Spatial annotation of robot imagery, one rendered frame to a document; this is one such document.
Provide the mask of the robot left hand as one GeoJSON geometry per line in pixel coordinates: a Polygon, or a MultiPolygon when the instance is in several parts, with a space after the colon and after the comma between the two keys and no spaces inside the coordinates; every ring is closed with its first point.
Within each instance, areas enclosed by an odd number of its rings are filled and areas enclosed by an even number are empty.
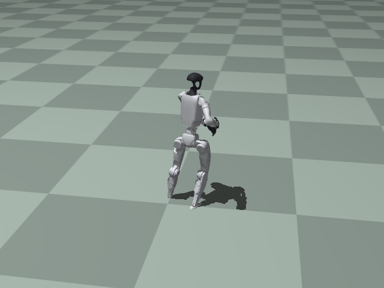
{"type": "MultiPolygon", "coordinates": [[[[203,120],[204,120],[204,119],[205,119],[205,118],[203,118],[203,120]]],[[[213,127],[213,128],[212,128],[212,127],[210,127],[210,126],[207,126],[206,124],[204,124],[204,126],[205,126],[205,127],[208,127],[208,129],[212,132],[213,135],[216,133],[216,129],[217,129],[216,127],[213,127]]],[[[212,135],[212,136],[213,136],[213,135],[212,135]]]]}

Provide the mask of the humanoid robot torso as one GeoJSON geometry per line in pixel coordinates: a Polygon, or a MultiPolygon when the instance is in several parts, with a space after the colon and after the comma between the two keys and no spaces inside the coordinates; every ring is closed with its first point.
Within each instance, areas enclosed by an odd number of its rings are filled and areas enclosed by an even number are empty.
{"type": "Polygon", "coordinates": [[[197,95],[187,95],[183,93],[181,97],[181,119],[182,124],[188,126],[186,132],[182,135],[182,145],[189,148],[196,148],[195,142],[199,138],[199,135],[196,134],[196,127],[200,126],[200,123],[203,118],[202,107],[198,105],[199,97],[204,98],[199,94],[197,95]]]}

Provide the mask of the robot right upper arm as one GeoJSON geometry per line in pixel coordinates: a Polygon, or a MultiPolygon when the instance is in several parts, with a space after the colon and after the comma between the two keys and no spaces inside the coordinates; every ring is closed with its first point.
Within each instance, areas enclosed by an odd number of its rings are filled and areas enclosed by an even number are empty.
{"type": "Polygon", "coordinates": [[[205,119],[204,119],[205,124],[207,126],[212,125],[213,123],[211,121],[211,111],[209,107],[209,101],[202,97],[199,97],[198,105],[202,107],[202,111],[205,116],[205,119]]]}

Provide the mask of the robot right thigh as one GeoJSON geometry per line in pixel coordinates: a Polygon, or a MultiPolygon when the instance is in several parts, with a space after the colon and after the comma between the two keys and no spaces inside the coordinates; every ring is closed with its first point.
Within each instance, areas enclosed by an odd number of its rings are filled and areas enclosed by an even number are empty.
{"type": "Polygon", "coordinates": [[[197,151],[199,152],[199,159],[201,170],[198,170],[196,175],[201,180],[203,172],[209,172],[209,166],[211,161],[211,152],[209,142],[207,140],[197,139],[195,142],[197,151]]]}

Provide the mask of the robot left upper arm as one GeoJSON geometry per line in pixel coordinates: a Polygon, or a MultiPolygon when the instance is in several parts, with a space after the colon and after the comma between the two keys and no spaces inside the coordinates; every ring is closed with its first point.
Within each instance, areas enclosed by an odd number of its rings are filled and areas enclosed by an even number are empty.
{"type": "Polygon", "coordinates": [[[180,101],[181,101],[181,97],[182,97],[183,93],[185,93],[185,91],[183,91],[182,93],[180,93],[180,94],[178,95],[178,98],[179,98],[180,101]]]}

